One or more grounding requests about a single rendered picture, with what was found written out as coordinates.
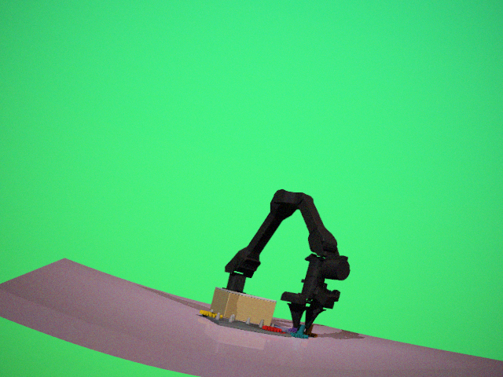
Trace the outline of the teal gear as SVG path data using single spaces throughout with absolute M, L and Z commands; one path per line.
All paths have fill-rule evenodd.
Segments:
M 308 339 L 308 335 L 304 334 L 305 327 L 306 327 L 306 325 L 299 324 L 299 326 L 297 328 L 297 332 L 296 333 L 291 332 L 290 335 L 292 335 L 296 338 Z

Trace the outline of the orange gear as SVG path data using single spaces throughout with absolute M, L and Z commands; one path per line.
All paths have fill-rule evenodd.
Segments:
M 305 335 L 308 335 L 308 337 L 315 337 L 317 338 L 318 334 L 314 334 L 312 333 L 312 328 L 313 328 L 313 324 L 310 326 L 310 328 L 306 329 L 306 331 L 304 332 Z

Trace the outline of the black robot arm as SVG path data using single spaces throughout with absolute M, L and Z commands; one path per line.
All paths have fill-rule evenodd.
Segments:
M 309 248 L 315 253 L 304 258 L 310 262 L 306 276 L 342 281 L 348 278 L 351 271 L 350 264 L 347 262 L 348 257 L 339 254 L 336 238 L 325 228 L 312 196 L 303 192 L 289 192 L 280 189 L 275 192 L 270 202 L 270 213 L 249 245 L 240 249 L 225 266 L 225 273 L 229 273 L 229 279 L 227 287 L 222 289 L 246 294 L 244 292 L 246 277 L 252 278 L 254 272 L 261 265 L 261 252 L 279 225 L 286 218 L 291 217 L 296 210 L 300 211 L 306 222 L 305 225 L 309 232 Z M 330 291 L 327 284 L 321 287 L 320 284 L 321 282 L 316 283 L 312 287 L 308 298 L 315 297 L 323 306 L 332 306 L 334 302 L 339 301 L 340 291 L 335 289 Z

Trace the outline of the yellow gear with black stripe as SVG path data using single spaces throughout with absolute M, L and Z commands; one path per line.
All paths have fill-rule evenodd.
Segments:
M 210 316 L 210 317 L 216 317 L 216 315 L 217 315 L 217 313 L 211 313 L 209 311 L 204 311 L 204 310 L 201 310 L 199 313 L 203 314 L 203 315 Z

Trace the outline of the red gear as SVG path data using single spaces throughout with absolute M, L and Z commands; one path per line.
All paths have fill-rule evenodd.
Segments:
M 266 325 L 263 326 L 263 329 L 265 329 L 267 331 L 273 331 L 273 332 L 282 332 L 282 329 L 279 329 L 277 327 L 272 328 L 271 326 L 266 326 Z

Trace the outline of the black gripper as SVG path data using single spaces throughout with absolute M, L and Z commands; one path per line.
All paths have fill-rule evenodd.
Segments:
M 305 322 L 305 329 L 310 328 L 314 320 L 317 318 L 317 316 L 323 312 L 326 311 L 326 309 L 333 309 L 334 304 L 332 306 L 323 306 L 321 303 L 315 298 L 308 298 L 308 295 L 310 293 L 310 290 L 316 283 L 320 283 L 320 287 L 325 284 L 325 280 L 322 278 L 317 278 L 313 276 L 306 276 L 305 279 L 301 279 L 301 283 L 303 283 L 303 289 L 302 293 L 293 293 L 293 292 L 287 292 L 285 291 L 280 300 L 281 301 L 287 301 L 290 302 L 288 303 L 288 307 L 291 311 L 291 316 L 292 316 L 292 321 L 293 321 L 293 327 L 297 328 L 299 326 L 299 322 L 303 316 L 304 311 L 306 310 L 306 322 Z M 312 301 L 311 301 L 312 300 Z M 309 303 L 310 306 L 306 306 L 306 304 Z

